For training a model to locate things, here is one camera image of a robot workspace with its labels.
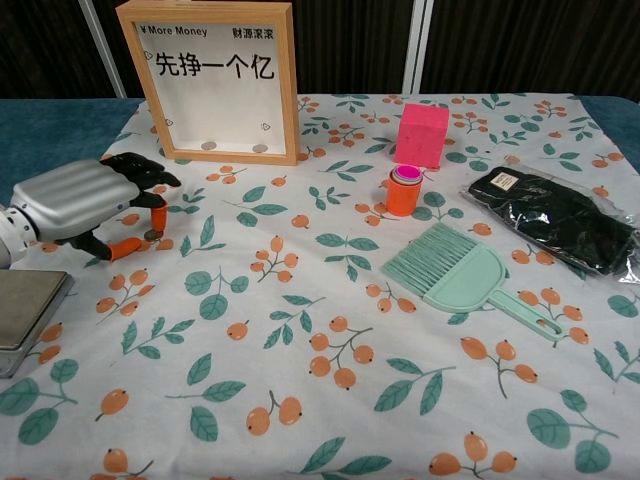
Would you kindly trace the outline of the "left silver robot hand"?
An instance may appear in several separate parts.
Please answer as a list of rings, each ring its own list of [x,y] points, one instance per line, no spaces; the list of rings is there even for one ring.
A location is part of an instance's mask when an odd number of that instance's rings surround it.
[[[8,207],[21,210],[37,231],[37,241],[69,244],[104,261],[138,251],[143,240],[106,244],[94,235],[104,221],[130,207],[151,212],[151,229],[165,231],[168,203],[152,193],[180,180],[145,156],[124,152],[103,160],[79,160],[16,184]]]

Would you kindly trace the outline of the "mint green hand brush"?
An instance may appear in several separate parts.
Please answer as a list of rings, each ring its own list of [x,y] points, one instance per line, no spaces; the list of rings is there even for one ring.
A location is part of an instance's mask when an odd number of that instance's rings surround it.
[[[381,271],[438,310],[467,313],[490,304],[543,338],[566,331],[503,289],[506,268],[492,248],[443,224],[434,224],[389,259]]]

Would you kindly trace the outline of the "teal padded table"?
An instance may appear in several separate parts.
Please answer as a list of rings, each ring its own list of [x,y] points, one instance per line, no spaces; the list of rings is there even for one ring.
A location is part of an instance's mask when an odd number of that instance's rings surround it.
[[[589,115],[640,174],[640,104],[581,96]],[[105,153],[137,111],[140,98],[0,99],[0,203],[39,173]]]

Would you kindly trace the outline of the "silver digital scale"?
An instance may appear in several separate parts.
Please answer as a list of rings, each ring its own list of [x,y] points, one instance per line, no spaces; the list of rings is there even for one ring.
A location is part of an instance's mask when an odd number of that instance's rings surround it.
[[[73,284],[63,271],[0,270],[0,378],[15,374]]]

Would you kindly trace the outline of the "floral print tablecloth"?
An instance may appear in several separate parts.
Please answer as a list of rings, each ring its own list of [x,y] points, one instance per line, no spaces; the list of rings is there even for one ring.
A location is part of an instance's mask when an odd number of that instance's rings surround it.
[[[526,164],[640,215],[640,174],[562,94],[450,110],[415,212],[384,206],[398,95],[299,101],[292,168],[174,161],[163,238],[113,262],[35,243],[75,280],[0,380],[0,480],[640,480],[640,286],[590,276],[461,194]],[[497,252],[490,304],[438,310],[382,266],[434,224]]]

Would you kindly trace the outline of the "orange nesting cup stack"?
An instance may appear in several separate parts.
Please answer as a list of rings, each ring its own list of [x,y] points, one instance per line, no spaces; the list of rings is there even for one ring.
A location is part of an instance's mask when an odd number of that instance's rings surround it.
[[[386,208],[395,216],[413,213],[422,186],[422,172],[413,165],[397,164],[388,177]]]

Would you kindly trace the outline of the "pink foam cube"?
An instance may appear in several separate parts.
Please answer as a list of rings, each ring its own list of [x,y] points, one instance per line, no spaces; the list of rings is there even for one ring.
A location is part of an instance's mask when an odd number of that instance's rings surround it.
[[[394,161],[438,170],[448,125],[448,108],[406,104],[400,119]]]

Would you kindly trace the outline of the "black garment in plastic bag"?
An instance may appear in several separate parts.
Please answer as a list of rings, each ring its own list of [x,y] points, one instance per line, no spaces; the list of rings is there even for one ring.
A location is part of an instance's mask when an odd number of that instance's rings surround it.
[[[640,215],[526,164],[502,164],[462,188],[470,202],[562,262],[640,286]]]

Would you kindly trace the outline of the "white partition frame post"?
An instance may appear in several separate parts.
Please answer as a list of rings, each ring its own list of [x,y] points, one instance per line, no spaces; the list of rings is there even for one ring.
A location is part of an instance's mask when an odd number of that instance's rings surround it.
[[[413,0],[401,93],[420,92],[434,0]]]
[[[77,0],[86,25],[89,28],[91,37],[98,51],[102,65],[109,78],[111,86],[117,98],[124,99],[127,97],[126,90],[122,83],[118,68],[113,58],[108,41],[101,26],[99,17],[93,5],[93,0]]]

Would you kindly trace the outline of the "wooden frame money box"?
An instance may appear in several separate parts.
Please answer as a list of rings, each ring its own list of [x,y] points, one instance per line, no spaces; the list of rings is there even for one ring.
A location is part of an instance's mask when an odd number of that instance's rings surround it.
[[[129,0],[116,13],[168,158],[296,164],[291,3]]]

